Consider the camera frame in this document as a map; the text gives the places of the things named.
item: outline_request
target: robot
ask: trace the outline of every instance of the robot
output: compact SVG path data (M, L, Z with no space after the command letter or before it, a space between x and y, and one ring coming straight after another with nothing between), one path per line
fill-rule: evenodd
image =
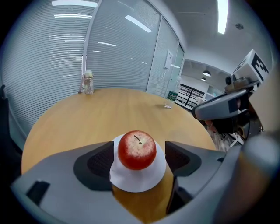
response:
M166 141L173 191L168 216L156 223L228 223L257 202L277 173L280 145L277 118L263 112L256 98L266 93L267 85L279 93L272 84L277 81L252 50L226 78L225 93L193 109L196 119L212 120L220 133L238 132L247 141L227 153ZM113 148L113 142L106 142L52 155L15 180L11 189L41 223L140 223L112 194Z

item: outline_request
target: red apple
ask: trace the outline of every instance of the red apple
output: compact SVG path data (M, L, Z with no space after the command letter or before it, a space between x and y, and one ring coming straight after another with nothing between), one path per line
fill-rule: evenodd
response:
M119 141L119 160L132 170L147 168L154 161L157 149L153 138L144 131L130 131Z

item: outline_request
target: black chair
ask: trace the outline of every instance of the black chair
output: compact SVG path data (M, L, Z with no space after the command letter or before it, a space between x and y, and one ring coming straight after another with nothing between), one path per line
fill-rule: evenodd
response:
M0 169L4 179L11 184L21 175L21 150L12 141L9 128L9 101L0 88Z

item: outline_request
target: round table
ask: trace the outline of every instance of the round table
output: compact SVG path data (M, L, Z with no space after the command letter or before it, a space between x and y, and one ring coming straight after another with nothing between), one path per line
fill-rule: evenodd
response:
M76 94L49 108L30 131L22 155L25 173L42 159L63 151L106 142L131 130L149 133L165 150L165 141L215 150L206 129L178 105L163 107L162 97L128 89L98 89ZM166 167L152 189L131 193L113 186L115 198L134 216L150 223L166 216L173 174Z

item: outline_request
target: ceiling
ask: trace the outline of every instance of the ceiling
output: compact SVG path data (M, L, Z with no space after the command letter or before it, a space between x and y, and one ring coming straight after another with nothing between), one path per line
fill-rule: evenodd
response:
M217 0L163 0L187 38L186 59L232 73L254 49L270 70L278 52L259 18L244 0L229 0L225 34L217 32ZM244 29L238 30L241 23Z
M203 75L203 71L209 71L211 76L205 76ZM182 70L182 75L186 75L198 80L201 80L201 78L206 78L206 82L210 85L215 87L216 89L219 89L221 91L224 91L225 84L225 78L229 75L228 73L211 67L209 65L191 61L191 60L185 60L184 67Z

